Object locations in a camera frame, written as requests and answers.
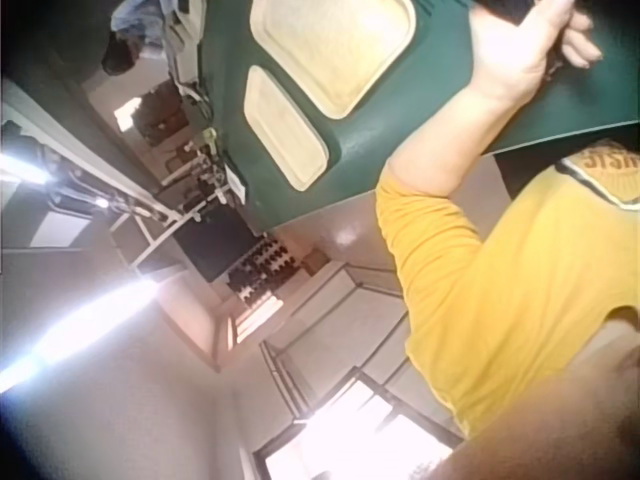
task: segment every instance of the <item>fingers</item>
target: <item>fingers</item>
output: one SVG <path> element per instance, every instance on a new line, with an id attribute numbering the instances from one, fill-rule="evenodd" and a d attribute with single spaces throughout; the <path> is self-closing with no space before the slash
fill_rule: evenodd
<path id="1" fill-rule="evenodd" d="M 571 20 L 569 20 L 568 28 L 571 30 L 577 30 L 579 32 L 586 32 L 593 28 L 593 22 L 588 15 L 584 13 L 574 11 L 571 16 Z"/>
<path id="2" fill-rule="evenodd" d="M 587 36 L 577 30 L 568 29 L 562 39 L 563 45 L 571 47 L 583 60 L 588 63 L 602 60 L 602 52 Z"/>
<path id="3" fill-rule="evenodd" d="M 518 27 L 519 40 L 529 54 L 544 57 L 573 18 L 575 0 L 541 0 Z"/>
<path id="4" fill-rule="evenodd" d="M 569 61 L 571 65 L 578 68 L 589 68 L 589 62 L 578 54 L 571 45 L 562 45 L 562 54 Z"/>

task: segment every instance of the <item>ceiling light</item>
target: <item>ceiling light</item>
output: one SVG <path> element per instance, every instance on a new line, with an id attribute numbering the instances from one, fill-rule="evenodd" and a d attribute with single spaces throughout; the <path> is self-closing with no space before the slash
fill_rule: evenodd
<path id="1" fill-rule="evenodd" d="M 0 372 L 0 393 L 22 383 L 40 371 L 40 363 L 33 355 L 21 358 Z"/>
<path id="2" fill-rule="evenodd" d="M 109 200 L 106 198 L 98 197 L 96 198 L 96 205 L 100 208 L 109 208 Z"/>
<path id="3" fill-rule="evenodd" d="M 82 350 L 142 310 L 156 291 L 154 282 L 142 280 L 100 297 L 54 325 L 33 353 L 52 364 Z"/>
<path id="4" fill-rule="evenodd" d="M 18 160 L 10 155 L 2 154 L 0 169 L 25 182 L 45 184 L 51 177 L 44 170 L 30 163 Z"/>

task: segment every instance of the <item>window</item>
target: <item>window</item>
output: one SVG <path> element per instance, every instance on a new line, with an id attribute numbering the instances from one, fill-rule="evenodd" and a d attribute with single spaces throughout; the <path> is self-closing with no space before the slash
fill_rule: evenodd
<path id="1" fill-rule="evenodd" d="M 409 479 L 452 451 L 419 417 L 358 373 L 313 417 L 257 452 L 256 463 L 263 480 Z"/>
<path id="2" fill-rule="evenodd" d="M 118 128 L 120 128 L 121 132 L 133 127 L 133 118 L 131 118 L 131 116 L 133 115 L 133 112 L 138 109 L 140 103 L 142 103 L 142 99 L 140 97 L 135 97 L 113 112 L 116 116 Z"/>

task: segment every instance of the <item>wrist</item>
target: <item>wrist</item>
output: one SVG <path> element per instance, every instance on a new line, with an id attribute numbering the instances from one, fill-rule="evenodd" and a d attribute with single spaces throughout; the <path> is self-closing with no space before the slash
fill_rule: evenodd
<path id="1" fill-rule="evenodd" d="M 518 96 L 506 95 L 497 90 L 484 88 L 473 80 L 463 88 L 463 92 L 463 95 L 473 104 L 472 108 L 487 115 L 513 115 L 528 103 L 528 100 Z"/>

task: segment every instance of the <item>sleeve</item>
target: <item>sleeve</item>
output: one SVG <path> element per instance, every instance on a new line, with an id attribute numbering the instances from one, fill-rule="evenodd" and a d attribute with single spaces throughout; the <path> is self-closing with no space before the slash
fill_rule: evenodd
<path id="1" fill-rule="evenodd" d="M 462 210 L 448 198 L 414 192 L 388 172 L 376 189 L 376 210 L 415 332 L 437 315 L 481 242 Z"/>

